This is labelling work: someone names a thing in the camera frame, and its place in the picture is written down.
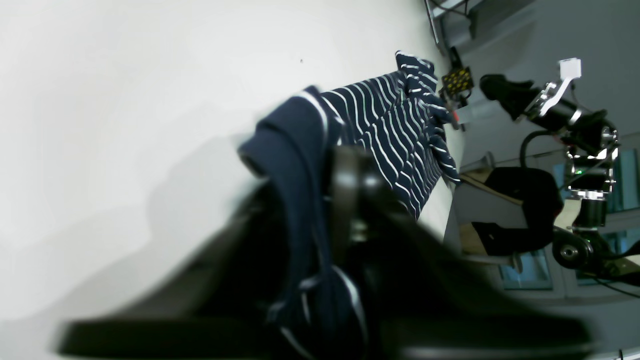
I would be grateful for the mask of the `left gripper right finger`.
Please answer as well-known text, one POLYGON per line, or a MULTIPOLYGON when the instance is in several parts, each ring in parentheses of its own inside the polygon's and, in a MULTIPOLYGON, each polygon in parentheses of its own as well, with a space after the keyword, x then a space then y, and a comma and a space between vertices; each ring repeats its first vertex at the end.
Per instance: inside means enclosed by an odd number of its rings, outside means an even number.
POLYGON ((330 246, 363 301, 371 360, 583 360, 580 320, 535 310, 480 278, 397 201, 358 146, 329 155, 330 246))

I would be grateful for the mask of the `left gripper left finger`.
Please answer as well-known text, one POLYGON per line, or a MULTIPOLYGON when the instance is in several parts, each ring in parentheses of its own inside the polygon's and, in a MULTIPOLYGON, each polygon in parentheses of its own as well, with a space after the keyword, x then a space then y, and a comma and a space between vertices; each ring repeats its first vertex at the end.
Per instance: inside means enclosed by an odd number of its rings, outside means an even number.
POLYGON ((69 321, 57 352, 106 360, 268 360, 277 340, 267 314, 285 287, 289 257, 281 201, 264 184, 162 285, 114 313, 69 321))

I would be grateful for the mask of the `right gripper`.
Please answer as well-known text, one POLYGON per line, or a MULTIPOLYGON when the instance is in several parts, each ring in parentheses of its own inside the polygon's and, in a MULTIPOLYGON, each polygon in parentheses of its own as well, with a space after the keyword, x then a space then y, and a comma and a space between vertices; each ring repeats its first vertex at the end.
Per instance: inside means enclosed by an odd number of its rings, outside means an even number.
POLYGON ((510 81, 503 74, 486 74, 479 80, 485 98, 498 101, 513 121, 518 118, 530 121, 548 131, 570 129, 583 116, 583 108, 563 98, 573 89, 574 80, 580 77, 562 78, 561 82, 548 82, 541 90, 532 80, 510 81))

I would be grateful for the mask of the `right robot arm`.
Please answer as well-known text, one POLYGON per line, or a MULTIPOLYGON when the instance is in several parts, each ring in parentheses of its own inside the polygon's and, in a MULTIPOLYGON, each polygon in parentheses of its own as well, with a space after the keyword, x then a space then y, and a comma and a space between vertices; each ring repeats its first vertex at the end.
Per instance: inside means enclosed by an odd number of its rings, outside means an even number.
POLYGON ((606 110, 589 111, 565 98, 581 76, 580 70, 562 70, 558 80, 537 87, 530 80, 487 74, 480 78, 479 87, 512 120, 539 126, 545 136, 557 137, 566 148, 560 192, 567 192, 567 198, 553 225, 554 260, 604 285, 638 287, 639 265, 633 257, 639 255, 639 246, 615 253, 600 234, 606 224, 608 197, 617 182, 620 142, 606 110))

